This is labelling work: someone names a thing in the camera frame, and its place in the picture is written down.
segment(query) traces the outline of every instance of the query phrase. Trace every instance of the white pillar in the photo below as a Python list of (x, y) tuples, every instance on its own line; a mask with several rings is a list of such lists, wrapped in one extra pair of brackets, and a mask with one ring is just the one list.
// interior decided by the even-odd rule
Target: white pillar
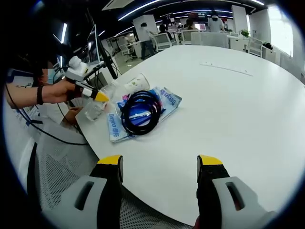
[(133, 24), (135, 26), (135, 30), (137, 31), (138, 38), (140, 41), (141, 41), (141, 37), (139, 37), (139, 36), (141, 35), (141, 33), (139, 32), (139, 29), (141, 28), (141, 24), (144, 22), (147, 24), (147, 28), (151, 32), (158, 32), (156, 21), (155, 21), (153, 15), (143, 15), (141, 17), (133, 19)]
[(240, 32), (240, 30), (248, 30), (245, 8), (240, 6), (232, 6), (232, 12), (236, 32)]

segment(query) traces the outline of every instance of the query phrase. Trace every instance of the office floor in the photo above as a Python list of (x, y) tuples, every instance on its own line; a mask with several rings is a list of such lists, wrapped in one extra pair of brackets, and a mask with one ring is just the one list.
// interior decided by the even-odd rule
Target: office floor
[(128, 56), (122, 56), (121, 53), (116, 54), (115, 60), (118, 64), (118, 68), (122, 74), (124, 74), (129, 69), (133, 68), (134, 66), (136, 66), (137, 64), (142, 62), (142, 60), (139, 58), (135, 58), (135, 59), (131, 60)]

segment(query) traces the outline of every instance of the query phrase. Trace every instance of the ceiling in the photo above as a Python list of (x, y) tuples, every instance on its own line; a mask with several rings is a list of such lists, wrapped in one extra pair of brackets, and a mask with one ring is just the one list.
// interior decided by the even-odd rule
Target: ceiling
[[(24, 31), (23, 40), (29, 44), (27, 46), (41, 52), (53, 47), (49, 44), (46, 45), (45, 42), (50, 40), (54, 42), (53, 34), (60, 39), (63, 23), (67, 23), (67, 44), (73, 50), (76, 50), (86, 45), (88, 34), (92, 29), (91, 20), (87, 14), (88, 11), (97, 25), (98, 33), (105, 30), (100, 36), (101, 39), (105, 39), (131, 27), (132, 20), (143, 14), (153, 14), (156, 21), (159, 21), (162, 19), (161, 16), (165, 14), (187, 10), (232, 11), (232, 5), (237, 5), (245, 7), (246, 12), (251, 14), (266, 9), (266, 5), (262, 6), (251, 0), (160, 0), (137, 10), (120, 21), (118, 20), (126, 13), (152, 1), (114, 0), (113, 3), (110, 3), (110, 0), (27, 0), (23, 1), (27, 3), (23, 3), (22, 12), (20, 10), (20, 12), (16, 13), (16, 9), (14, 9), (14, 15), (27, 17), (26, 19), (21, 18), (21, 23), (15, 26), (20, 26), (18, 30)], [(260, 1), (265, 3), (273, 2), (273, 0)], [(120, 6), (123, 7), (107, 10), (108, 8)], [(231, 13), (225, 12), (219, 13), (219, 15), (233, 16)]]

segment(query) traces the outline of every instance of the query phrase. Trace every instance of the coiled black cable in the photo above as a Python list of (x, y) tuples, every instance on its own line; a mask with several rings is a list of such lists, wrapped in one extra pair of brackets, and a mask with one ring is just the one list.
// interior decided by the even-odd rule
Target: coiled black cable
[[(149, 123), (142, 126), (132, 124), (129, 116), (130, 110), (137, 106), (146, 106), (147, 111), (151, 113)], [(130, 135), (145, 135), (151, 132), (159, 122), (161, 115), (161, 105), (156, 95), (148, 91), (139, 91), (130, 96), (122, 109), (122, 125)]]

